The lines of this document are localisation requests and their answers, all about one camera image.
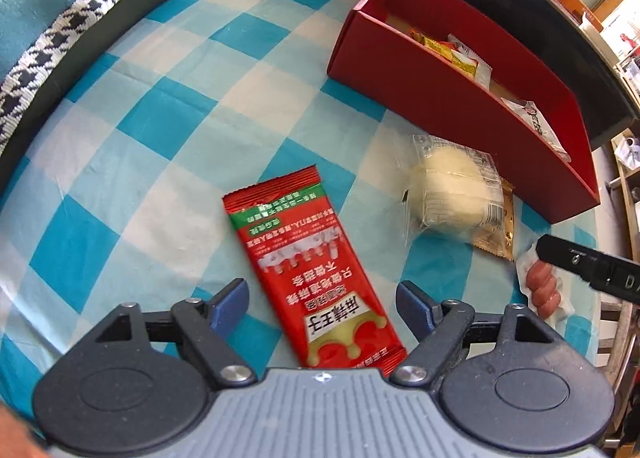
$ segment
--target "sausage package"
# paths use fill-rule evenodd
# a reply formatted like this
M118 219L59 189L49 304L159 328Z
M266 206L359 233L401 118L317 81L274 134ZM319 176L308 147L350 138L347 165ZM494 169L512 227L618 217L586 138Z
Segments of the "sausage package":
M566 272L538 258L536 244L516 259L520 291L527 296L529 308L552 328L572 316L574 307L564 289L562 274Z
M315 166L223 197L303 366L381 368L406 357Z

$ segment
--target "green label strip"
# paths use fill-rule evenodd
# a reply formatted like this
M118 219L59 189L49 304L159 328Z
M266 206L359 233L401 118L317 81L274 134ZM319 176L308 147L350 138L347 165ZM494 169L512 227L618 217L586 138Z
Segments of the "green label strip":
M258 204L250 209L234 213L230 216L231 222L236 230L247 226L262 226L262 230L260 230L260 232L264 232L265 229L267 229L265 224L269 225L267 230L271 230L278 226L280 221L275 225L273 222L265 222L265 220L270 216L281 213L287 209L292 209L293 207L297 207L298 205L302 205L303 203L315 200L325 195L326 193L322 188L322 184L318 183L316 185L311 185L299 191L287 194L286 196L283 196L271 203Z

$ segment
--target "metal screw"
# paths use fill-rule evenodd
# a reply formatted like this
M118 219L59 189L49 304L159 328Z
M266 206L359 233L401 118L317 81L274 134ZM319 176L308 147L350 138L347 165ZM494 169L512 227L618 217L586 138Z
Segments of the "metal screw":
M252 372L242 364L232 364L222 368L220 375L229 382L244 382L251 378Z
M420 382L427 377L427 370L420 366L400 366L394 375L399 382Z

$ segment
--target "gold foil packet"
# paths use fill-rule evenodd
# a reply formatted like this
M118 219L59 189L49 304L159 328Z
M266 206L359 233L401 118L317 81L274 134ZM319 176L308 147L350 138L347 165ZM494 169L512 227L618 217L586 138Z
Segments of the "gold foil packet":
M476 229L472 240L474 247L488 253L513 261L513 185L502 178L502 194L504 199L504 229L482 228Z

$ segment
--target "white wrapper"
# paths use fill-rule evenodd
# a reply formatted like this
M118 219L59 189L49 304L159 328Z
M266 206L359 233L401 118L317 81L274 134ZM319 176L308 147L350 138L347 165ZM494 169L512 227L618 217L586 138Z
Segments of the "white wrapper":
M571 162L569 153L564 150L562 144L560 144L560 140L558 140L558 137L554 133L554 130L551 129L551 126L546 121L544 115L537 108L535 102L512 102L505 98L502 99L502 102L504 102L504 104L508 108L517 113L518 116L527 124L529 124L534 130L536 130L538 134L542 138L544 138L552 148L554 148L554 151L557 154L559 154L567 162Z
M469 48L466 44L460 41L455 35L449 34L447 38L449 42L456 45L456 49L465 54L469 59L473 59L478 61L478 67L476 68L476 75L474 80L481 85L485 90L489 90L489 85L491 84L491 72L492 68L484 62L484 60L471 48Z
M533 303L531 302L532 291L530 288L527 288L525 284L527 281L527 272L533 266L533 264L539 259L538 254L536 252L536 243L537 242L531 245L531 248L516 260L516 273L518 275L518 283L520 284L520 291L527 296L527 300L529 302L529 308L531 308L534 312L538 313L538 309L535 306L533 306ZM556 311L553 312L551 316L545 320L545 323L547 323L549 326L551 326L555 330L556 325L560 321L568 318L569 316L572 316L575 313L575 310L574 310L574 307L569 302L567 298L568 294L565 293L564 287L562 285L563 283L562 275L563 274L570 275L570 273L567 272L566 270L562 270L561 268L557 268L556 266L553 267L552 273L556 277L556 280L558 282L556 289L560 293L560 304L558 305L558 308L556 309Z

